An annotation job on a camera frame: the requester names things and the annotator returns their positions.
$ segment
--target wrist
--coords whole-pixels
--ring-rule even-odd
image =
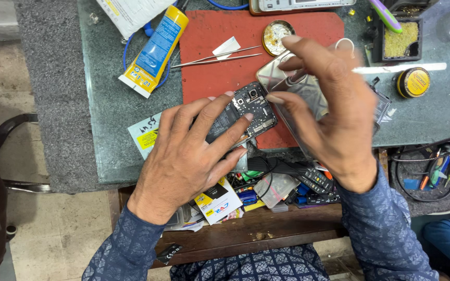
[[[145,196],[140,192],[139,186],[136,186],[126,207],[139,219],[154,225],[165,225],[176,211],[176,209],[170,208],[162,202],[155,201],[150,196]]]
[[[374,187],[378,177],[376,159],[373,156],[369,156],[353,166],[358,169],[344,175],[335,176],[338,183],[348,191],[358,194],[368,192]]]

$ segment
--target tiled floor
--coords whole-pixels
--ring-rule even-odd
[[[0,124],[34,111],[20,42],[0,42]],[[39,125],[17,127],[0,150],[4,179],[49,182]],[[10,242],[17,281],[79,281],[100,244],[111,233],[106,191],[77,195],[12,192],[8,222],[18,227]],[[314,244],[323,260],[352,253],[348,238]],[[169,280],[170,267],[149,270],[149,281]]]

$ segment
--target hand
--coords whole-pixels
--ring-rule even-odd
[[[242,116],[212,144],[205,141],[211,125],[233,96],[233,92],[226,92],[162,112],[158,137],[128,201],[131,212],[142,220],[163,225],[179,206],[214,186],[235,167],[247,152],[245,148],[221,158],[246,131],[253,114]]]
[[[315,75],[328,101],[329,114],[318,122],[306,102],[295,93],[272,92],[266,99],[282,104],[296,122],[302,141],[345,189],[364,193],[376,182],[377,164],[372,156],[373,112],[376,95],[359,74],[352,50],[331,51],[296,35],[283,38],[296,56],[279,68],[303,68]]]

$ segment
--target tweezers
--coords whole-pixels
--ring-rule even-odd
[[[213,56],[208,56],[207,58],[203,58],[203,59],[200,59],[200,60],[197,60],[197,61],[191,61],[191,62],[187,62],[187,63],[182,63],[181,65],[172,66],[170,68],[186,67],[186,66],[193,66],[193,65],[203,65],[205,63],[214,63],[214,62],[230,61],[230,60],[248,58],[250,56],[255,56],[255,55],[260,55],[260,54],[248,54],[248,55],[235,56],[233,58],[226,58],[226,59],[223,59],[223,60],[205,61],[205,60],[209,60],[209,59],[212,59],[212,58],[216,58],[217,56],[221,56],[221,55],[225,55],[225,54],[232,54],[232,53],[240,52],[240,51],[243,51],[243,50],[249,50],[249,49],[258,48],[258,47],[261,47],[261,45],[254,46],[254,47],[249,47],[249,48],[244,48],[244,49],[240,49],[240,50],[233,50],[233,51],[230,51],[230,52],[217,54],[217,55],[213,55]]]

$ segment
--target sleeve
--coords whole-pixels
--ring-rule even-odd
[[[364,194],[337,185],[342,223],[366,280],[438,280],[416,234],[410,229],[408,205],[390,188],[381,165],[376,185]]]
[[[84,270],[82,281],[146,280],[164,226],[139,219],[124,207],[114,232]]]

